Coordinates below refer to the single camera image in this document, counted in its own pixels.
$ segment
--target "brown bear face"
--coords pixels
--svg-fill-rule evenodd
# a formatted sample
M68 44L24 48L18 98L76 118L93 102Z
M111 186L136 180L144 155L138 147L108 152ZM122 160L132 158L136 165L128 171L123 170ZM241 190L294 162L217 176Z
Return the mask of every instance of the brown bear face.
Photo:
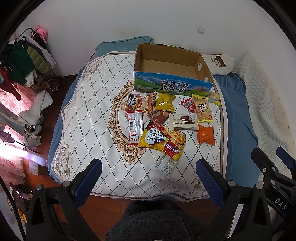
M220 56L216 56L216 58L214 58L214 62L218 67L226 67Z

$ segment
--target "red garment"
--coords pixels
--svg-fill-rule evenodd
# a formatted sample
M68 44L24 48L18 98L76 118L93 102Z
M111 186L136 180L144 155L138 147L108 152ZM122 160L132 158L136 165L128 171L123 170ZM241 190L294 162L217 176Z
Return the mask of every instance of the red garment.
M20 95L20 93L17 92L17 90L13 87L10 78L9 78L9 72L8 70L6 70L4 67L0 67L0 73L3 77L3 83L0 84L0 89L9 92L11 94L13 94L15 96L15 98L17 98L18 101L20 101L20 99L22 98L22 96Z

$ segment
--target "reddish brown floor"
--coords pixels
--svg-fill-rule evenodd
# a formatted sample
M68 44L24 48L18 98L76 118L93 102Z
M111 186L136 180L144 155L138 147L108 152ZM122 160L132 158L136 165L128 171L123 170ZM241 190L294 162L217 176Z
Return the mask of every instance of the reddish brown floor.
M52 105L47 107L43 112L44 123L41 132L41 145L36 148L39 152L39 156L43 158L41 158L41 161L45 161L48 158L48 151L61 105L69 86L75 78L76 75L71 75L67 76L66 80L61 81L60 88L52 94ZM40 183L45 187L58 186L58 184L48 175L36 176L28 172L28 163L30 158L34 158L33 156L33 154L28 154L28 156L24 158L24 169L27 175L27 182L32 190L34 190L35 186ZM103 240L105 233L120 219L122 213L130 202L131 201L128 199L111 199L89 196L86 204L83 207L80 207L79 211L99 239ZM176 203L187 213L208 222L211 222L214 219L219 210L209 199ZM56 210L60 219L64 221L62 210L58 205Z

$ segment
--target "metal screw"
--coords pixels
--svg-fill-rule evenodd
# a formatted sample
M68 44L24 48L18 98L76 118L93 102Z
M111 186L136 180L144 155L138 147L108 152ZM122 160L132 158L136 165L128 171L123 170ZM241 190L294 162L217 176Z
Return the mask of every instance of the metal screw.
M228 181L228 185L231 186L231 187L234 187L236 185L235 181Z
M64 187L68 187L70 184L71 184L70 181L64 181L62 185L63 185Z
M40 189L42 189L43 188L43 185L42 184L38 184L37 186L36 186L36 189L37 190L40 190Z
M260 189L262 189L262 186L259 183L257 183L256 188L260 190Z

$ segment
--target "open cardboard box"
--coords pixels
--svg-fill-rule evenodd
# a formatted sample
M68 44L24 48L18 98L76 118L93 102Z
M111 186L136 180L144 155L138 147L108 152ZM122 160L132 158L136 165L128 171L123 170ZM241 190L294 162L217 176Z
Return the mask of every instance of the open cardboard box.
M205 96L214 83L200 53L168 45L139 44L134 69L136 90Z

